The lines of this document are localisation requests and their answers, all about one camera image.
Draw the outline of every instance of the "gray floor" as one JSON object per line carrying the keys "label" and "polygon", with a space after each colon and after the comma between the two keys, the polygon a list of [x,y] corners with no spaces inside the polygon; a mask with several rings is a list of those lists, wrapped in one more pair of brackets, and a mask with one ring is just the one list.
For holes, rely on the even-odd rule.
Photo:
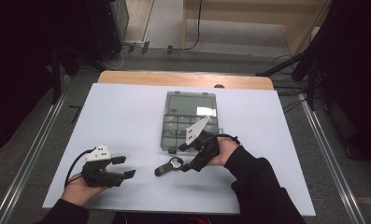
{"label": "gray floor", "polygon": [[[270,36],[269,32],[260,33],[260,40],[251,42],[252,45],[259,46],[260,50],[248,48],[246,52],[239,52],[239,50],[232,52],[229,49],[235,48],[228,47],[227,44],[211,45],[213,47],[210,48],[207,47],[208,36],[204,35],[203,48],[213,49],[213,51],[175,51],[173,54],[167,55],[164,50],[150,49],[146,54],[141,54],[141,51],[136,49],[130,54],[124,51],[122,56],[117,55],[107,64],[119,70],[195,71],[253,76],[256,72],[270,68],[275,57],[287,54],[282,52],[285,48],[285,46],[282,46],[282,40],[277,39],[275,41],[277,37],[274,36],[273,39],[263,41],[262,39],[267,36]],[[159,47],[157,41],[159,36],[152,38],[153,33],[149,33],[147,37],[150,38],[151,43],[156,43],[154,47]],[[165,40],[163,45],[166,46],[167,43],[171,44],[172,42],[171,40]],[[7,223],[32,223],[41,219],[47,213],[46,210],[41,209],[41,205],[75,127],[75,123],[71,121],[75,117],[76,109],[70,106],[83,105],[91,85],[99,77],[99,73],[89,65],[81,63],[80,67],[82,69],[78,76],[70,78],[71,84],[60,113],[51,127],[50,134],[42,147],[35,167]],[[271,78],[276,86],[294,87],[295,85],[289,76],[276,74]],[[292,91],[279,88],[276,88],[276,90],[278,92]],[[12,139],[0,149],[0,204],[4,200],[8,187],[15,178],[44,118],[50,110],[51,97],[52,93],[48,92],[22,123]],[[292,108],[287,105],[299,101],[299,98],[297,94],[283,94],[280,96],[280,100],[284,108],[283,111],[287,111]],[[362,208],[367,223],[371,223],[371,162],[367,160],[354,161],[347,157],[344,144],[335,129],[335,125],[329,114],[323,110],[323,100],[316,99],[315,104],[316,113],[335,156]],[[317,213],[315,217],[306,217],[305,220],[307,223],[351,223],[304,109],[298,105],[286,112],[285,116]],[[110,223],[112,217],[113,212],[92,211],[90,223]]]}

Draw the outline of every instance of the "metal rail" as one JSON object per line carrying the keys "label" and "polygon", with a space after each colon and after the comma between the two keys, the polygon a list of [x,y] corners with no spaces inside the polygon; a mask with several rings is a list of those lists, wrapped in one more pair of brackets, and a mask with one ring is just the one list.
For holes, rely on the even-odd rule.
{"label": "metal rail", "polygon": [[30,150],[28,151],[25,159],[21,165],[19,172],[16,174],[13,182],[7,190],[7,194],[0,206],[0,224],[5,224],[8,222],[10,215],[13,211],[14,206],[20,198],[21,192],[24,189],[25,183],[30,176],[36,160],[39,156],[40,151],[42,150],[43,145],[45,144],[46,138],[50,133],[50,129],[56,120],[61,107],[63,105],[66,93],[70,86],[70,78],[68,76],[64,77],[64,91],[60,98],[57,100],[55,105],[50,107],[48,115],[40,127],[34,143],[31,145]]}
{"label": "metal rail", "polygon": [[340,168],[340,165],[335,158],[334,152],[331,149],[327,138],[325,137],[324,131],[322,130],[316,112],[311,111],[310,107],[307,105],[306,96],[304,94],[300,94],[299,98],[302,101],[302,107],[305,110],[307,119],[319,143],[322,156],[327,163],[328,169],[330,170],[331,176],[335,182],[335,185],[339,192],[339,196],[342,199],[342,202],[348,212],[351,223],[366,223],[362,211],[360,210],[360,207],[357,203],[357,200],[354,197],[353,192],[351,191],[350,185],[348,184],[346,177],[344,176],[342,169]]}

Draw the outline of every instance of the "black equipment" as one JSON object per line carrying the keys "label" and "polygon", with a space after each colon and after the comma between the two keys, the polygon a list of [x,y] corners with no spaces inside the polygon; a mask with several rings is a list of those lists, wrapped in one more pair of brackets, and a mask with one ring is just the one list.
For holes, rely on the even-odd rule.
{"label": "black equipment", "polygon": [[65,179],[64,187],[71,181],[69,176],[77,161],[85,154],[89,155],[85,158],[86,163],[83,165],[81,176],[90,187],[119,187],[125,179],[133,178],[136,170],[124,172],[123,174],[115,174],[107,172],[107,166],[112,164],[121,164],[126,161],[126,157],[110,157],[110,153],[106,146],[101,145],[94,149],[82,152],[72,163]]}
{"label": "black equipment", "polygon": [[307,102],[312,110],[316,78],[327,92],[332,115],[350,157],[371,160],[371,1],[333,1],[307,49],[256,74],[269,77],[293,63],[293,80],[309,73]]}
{"label": "black equipment", "polygon": [[64,1],[53,15],[62,43],[93,60],[105,62],[122,48],[129,21],[125,0]]}
{"label": "black equipment", "polygon": [[162,166],[156,168],[155,175],[161,176],[169,171],[180,170],[187,172],[191,169],[200,172],[206,165],[216,156],[220,155],[220,145],[218,144],[218,137],[229,137],[235,141],[238,145],[240,142],[237,137],[232,137],[229,134],[217,134],[208,133],[206,131],[200,132],[199,136],[193,140],[189,145],[186,143],[178,147],[179,150],[185,151],[190,147],[193,147],[199,153],[193,158],[190,163],[185,163],[179,157],[173,157],[170,161]]}

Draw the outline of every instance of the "hand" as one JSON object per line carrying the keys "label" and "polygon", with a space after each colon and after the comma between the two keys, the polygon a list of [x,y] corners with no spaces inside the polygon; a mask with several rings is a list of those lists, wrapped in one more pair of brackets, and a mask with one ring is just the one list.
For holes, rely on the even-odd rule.
{"label": "hand", "polygon": [[107,187],[91,188],[87,185],[81,174],[73,175],[64,189],[62,199],[84,207],[95,195],[108,189]]}
{"label": "hand", "polygon": [[219,137],[218,144],[220,145],[220,155],[214,157],[208,165],[224,166],[238,147],[238,144],[228,137]]}

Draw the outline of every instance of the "black jacket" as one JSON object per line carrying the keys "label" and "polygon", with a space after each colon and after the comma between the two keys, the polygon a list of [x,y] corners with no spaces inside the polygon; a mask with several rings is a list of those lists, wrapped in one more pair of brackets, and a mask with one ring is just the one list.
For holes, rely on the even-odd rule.
{"label": "black jacket", "polygon": [[[236,178],[232,190],[240,205],[241,223],[305,223],[267,159],[256,159],[240,146],[224,167]],[[60,199],[39,223],[86,224],[88,218],[87,209]]]}

